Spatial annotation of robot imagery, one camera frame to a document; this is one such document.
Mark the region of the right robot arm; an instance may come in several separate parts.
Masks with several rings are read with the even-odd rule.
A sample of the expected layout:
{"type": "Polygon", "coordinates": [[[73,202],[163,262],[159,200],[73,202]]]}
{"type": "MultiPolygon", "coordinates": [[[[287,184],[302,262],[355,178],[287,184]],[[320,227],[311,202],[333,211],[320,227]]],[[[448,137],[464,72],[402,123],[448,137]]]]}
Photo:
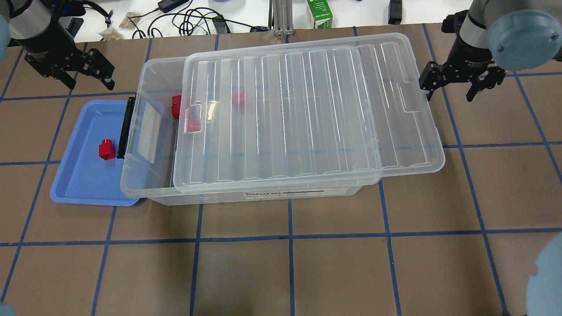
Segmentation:
{"type": "Polygon", "coordinates": [[[419,78],[430,100],[435,90],[470,83],[466,100],[502,84],[518,72],[561,60],[559,0],[474,0],[470,8],[448,15],[441,31],[455,35],[443,64],[429,61],[419,78]]]}

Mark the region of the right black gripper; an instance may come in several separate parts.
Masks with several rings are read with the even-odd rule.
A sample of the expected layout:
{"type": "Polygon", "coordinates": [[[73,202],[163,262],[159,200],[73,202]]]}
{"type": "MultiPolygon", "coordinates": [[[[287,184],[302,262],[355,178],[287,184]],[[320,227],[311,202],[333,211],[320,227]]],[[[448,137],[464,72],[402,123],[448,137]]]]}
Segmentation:
{"type": "Polygon", "coordinates": [[[452,48],[448,59],[440,65],[426,64],[419,78],[419,87],[426,92],[429,102],[437,89],[452,83],[470,83],[466,100],[472,102],[476,94],[503,83],[506,71],[497,66],[489,50],[452,48]]]}

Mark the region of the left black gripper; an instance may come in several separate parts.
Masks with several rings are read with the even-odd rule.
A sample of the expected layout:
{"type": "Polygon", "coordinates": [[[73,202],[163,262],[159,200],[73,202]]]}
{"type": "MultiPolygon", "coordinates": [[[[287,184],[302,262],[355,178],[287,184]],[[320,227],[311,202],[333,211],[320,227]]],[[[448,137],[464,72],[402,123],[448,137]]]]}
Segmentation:
{"type": "Polygon", "coordinates": [[[44,78],[60,80],[73,90],[76,80],[69,72],[79,72],[100,80],[108,90],[114,90],[115,81],[112,77],[115,67],[96,48],[84,52],[71,42],[26,39],[24,50],[26,62],[44,78]]]}

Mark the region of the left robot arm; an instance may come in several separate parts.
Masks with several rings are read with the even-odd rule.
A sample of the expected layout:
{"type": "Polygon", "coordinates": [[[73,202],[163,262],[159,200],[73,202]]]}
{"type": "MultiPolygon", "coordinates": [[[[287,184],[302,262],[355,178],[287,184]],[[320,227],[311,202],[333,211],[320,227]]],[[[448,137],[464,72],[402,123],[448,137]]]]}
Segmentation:
{"type": "Polygon", "coordinates": [[[40,0],[3,0],[1,2],[1,59],[14,41],[25,52],[25,60],[42,77],[52,77],[74,89],[76,80],[69,72],[78,72],[99,80],[113,90],[115,67],[96,48],[83,51],[59,22],[59,17],[40,0]]]}

